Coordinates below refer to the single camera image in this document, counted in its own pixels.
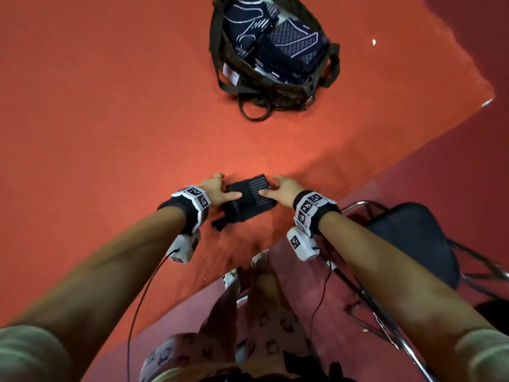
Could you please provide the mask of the person's left hand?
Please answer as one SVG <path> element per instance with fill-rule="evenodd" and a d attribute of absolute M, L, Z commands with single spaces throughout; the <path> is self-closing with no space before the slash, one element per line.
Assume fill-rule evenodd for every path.
<path fill-rule="evenodd" d="M 220 206 L 222 203 L 222 193 L 224 192 L 224 180 L 225 174 L 216 173 L 211 178 L 208 178 L 198 185 L 199 188 L 203 189 L 212 206 Z"/>

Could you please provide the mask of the person's right hand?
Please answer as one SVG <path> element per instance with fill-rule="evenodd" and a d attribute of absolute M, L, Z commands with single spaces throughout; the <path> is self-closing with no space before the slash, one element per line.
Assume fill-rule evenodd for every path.
<path fill-rule="evenodd" d="M 282 175 L 272 177 L 273 187 L 268 188 L 272 190 L 279 190 L 279 199 L 273 199 L 288 208 L 293 208 L 298 194 L 304 191 L 304 188 L 294 179 Z"/>

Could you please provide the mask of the black knitted garment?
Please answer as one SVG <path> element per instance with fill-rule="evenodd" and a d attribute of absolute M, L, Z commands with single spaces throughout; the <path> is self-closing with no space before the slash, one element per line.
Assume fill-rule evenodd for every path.
<path fill-rule="evenodd" d="M 265 189 L 270 185 L 264 174 L 226 185 L 226 192 L 240 192 L 242 197 L 223 203 L 220 207 L 224 216 L 212 221 L 211 226 L 220 232 L 228 224 L 243 223 L 273 209 L 277 201 L 259 194 Z"/>

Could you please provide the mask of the person's right forearm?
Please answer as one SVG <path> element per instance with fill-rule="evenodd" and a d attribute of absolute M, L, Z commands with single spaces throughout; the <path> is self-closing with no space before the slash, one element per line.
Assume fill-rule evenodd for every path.
<path fill-rule="evenodd" d="M 425 358 L 454 350 L 470 332 L 494 329 L 429 270 L 340 213 L 326 213 L 319 230 Z"/>

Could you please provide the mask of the person's left forearm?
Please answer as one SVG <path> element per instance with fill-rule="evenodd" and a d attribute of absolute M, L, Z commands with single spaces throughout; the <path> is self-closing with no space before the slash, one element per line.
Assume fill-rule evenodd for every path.
<path fill-rule="evenodd" d="M 113 238 L 8 327 L 53 333 L 76 362 L 94 359 L 186 224 L 166 207 Z"/>

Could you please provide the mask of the black wristband with white markers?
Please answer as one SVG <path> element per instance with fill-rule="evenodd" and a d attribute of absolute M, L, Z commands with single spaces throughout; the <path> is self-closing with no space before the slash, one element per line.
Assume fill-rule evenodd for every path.
<path fill-rule="evenodd" d="M 174 192 L 167 201 L 158 206 L 157 211 L 166 207 L 181 209 L 185 214 L 186 224 L 180 234 L 192 235 L 206 221 L 210 205 L 211 201 L 205 190 L 192 185 Z"/>
<path fill-rule="evenodd" d="M 310 238 L 322 235 L 319 223 L 325 214 L 329 212 L 341 214 L 336 201 L 311 190 L 299 192 L 292 206 L 295 211 L 296 227 Z"/>

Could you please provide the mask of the white shoe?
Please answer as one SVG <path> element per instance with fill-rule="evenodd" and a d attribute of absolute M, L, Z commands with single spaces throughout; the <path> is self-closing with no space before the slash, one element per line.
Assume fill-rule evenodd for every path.
<path fill-rule="evenodd" d="M 251 267 L 256 271 L 266 272 L 270 268 L 270 250 L 263 250 L 251 259 Z"/>
<path fill-rule="evenodd" d="M 234 289 L 237 293 L 240 293 L 241 290 L 241 284 L 240 284 L 240 278 L 239 278 L 239 272 L 238 269 L 235 268 L 228 273 L 226 273 L 222 277 L 225 289 Z"/>

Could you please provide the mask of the dark olive tote bag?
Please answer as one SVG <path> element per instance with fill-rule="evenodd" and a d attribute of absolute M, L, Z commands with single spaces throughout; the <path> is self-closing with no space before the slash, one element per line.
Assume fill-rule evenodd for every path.
<path fill-rule="evenodd" d="M 209 31 L 209 52 L 220 89 L 237 97 L 240 112 L 250 121 L 264 121 L 274 110 L 301 111 L 310 108 L 315 102 L 317 89 L 331 87 L 340 74 L 340 45 L 330 42 L 324 60 L 304 84 L 277 83 L 255 71 L 254 57 L 258 45 L 249 57 L 243 59 L 227 38 L 223 30 L 224 13 L 232 1 L 214 0 Z M 288 18 L 297 19 L 326 35 L 319 21 L 300 0 L 263 1 L 280 9 L 277 25 Z M 237 86 L 232 85 L 222 74 L 224 63 L 228 63 L 240 74 Z"/>

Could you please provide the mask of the white bag tag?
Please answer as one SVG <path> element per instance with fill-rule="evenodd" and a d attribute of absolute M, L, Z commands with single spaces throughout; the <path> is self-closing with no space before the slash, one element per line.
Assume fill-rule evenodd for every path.
<path fill-rule="evenodd" d="M 224 63 L 222 66 L 222 74 L 226 77 L 226 79 L 232 83 L 232 85 L 237 86 L 240 74 L 234 71 L 228 63 Z"/>

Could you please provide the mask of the patterned light trousers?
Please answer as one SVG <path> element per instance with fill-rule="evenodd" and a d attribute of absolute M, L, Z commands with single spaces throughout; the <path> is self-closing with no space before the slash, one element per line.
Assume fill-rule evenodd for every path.
<path fill-rule="evenodd" d="M 145 360 L 139 382 L 197 382 L 217 371 L 239 367 L 255 377 L 268 372 L 288 374 L 283 352 L 320 360 L 298 317 L 289 306 L 270 267 L 253 276 L 238 269 L 241 290 L 225 290 L 196 333 L 170 336 Z M 244 360 L 236 361 L 238 344 L 237 300 L 247 281 L 247 333 Z"/>

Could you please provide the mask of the dark folded garment pink lines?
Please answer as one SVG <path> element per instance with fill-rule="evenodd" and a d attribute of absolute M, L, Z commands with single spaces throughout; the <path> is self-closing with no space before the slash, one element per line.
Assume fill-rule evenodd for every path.
<path fill-rule="evenodd" d="M 329 47 L 326 35 L 288 18 L 262 35 L 254 70 L 277 83 L 302 85 L 317 70 Z"/>

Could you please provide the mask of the dark folded garment white lines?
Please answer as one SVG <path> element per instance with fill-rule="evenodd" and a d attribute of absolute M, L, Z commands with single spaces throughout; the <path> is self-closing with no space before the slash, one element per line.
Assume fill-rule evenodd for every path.
<path fill-rule="evenodd" d="M 277 25 L 280 9 L 263 0 L 233 0 L 225 9 L 223 30 L 237 54 L 245 59 L 264 34 Z"/>

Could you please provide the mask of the black waist pack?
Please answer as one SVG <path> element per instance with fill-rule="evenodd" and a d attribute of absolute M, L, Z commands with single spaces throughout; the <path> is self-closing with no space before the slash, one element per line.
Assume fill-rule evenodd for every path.
<path fill-rule="evenodd" d="M 268 372 L 255 377 L 252 373 L 242 371 L 239 367 L 226 368 L 197 382 L 357 382 L 344 376 L 338 362 L 330 365 L 328 374 L 324 372 L 317 358 L 308 355 L 299 357 L 283 352 L 284 367 L 288 374 L 296 375 L 295 379 L 282 372 Z"/>

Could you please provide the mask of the pale green shirt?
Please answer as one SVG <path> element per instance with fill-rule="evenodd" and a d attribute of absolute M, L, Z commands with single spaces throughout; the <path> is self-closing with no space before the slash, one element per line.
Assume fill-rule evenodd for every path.
<path fill-rule="evenodd" d="M 509 336 L 493 329 L 468 333 L 455 347 L 466 362 L 468 382 L 509 382 Z M 67 351 L 48 331 L 32 326 L 0 329 L 3 382 L 66 382 Z"/>

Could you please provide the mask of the black chair with metal frame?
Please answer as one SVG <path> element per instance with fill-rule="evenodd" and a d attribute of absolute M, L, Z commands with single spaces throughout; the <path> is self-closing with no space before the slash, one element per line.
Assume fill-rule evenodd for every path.
<path fill-rule="evenodd" d="M 476 305 L 475 309 L 497 330 L 509 336 L 509 295 L 500 295 L 478 283 L 501 282 L 507 285 L 509 292 L 509 271 L 448 238 L 425 205 L 406 202 L 388 208 L 375 201 L 362 200 L 348 205 L 341 212 L 423 265 L 450 288 L 458 290 L 464 284 L 485 295 L 488 300 Z M 333 267 L 334 274 L 356 297 L 353 303 L 344 307 L 346 314 L 364 332 L 374 334 L 404 351 L 426 382 L 438 382 L 434 373 L 412 349 L 396 322 L 385 313 L 358 278 L 352 281 L 335 264 Z"/>

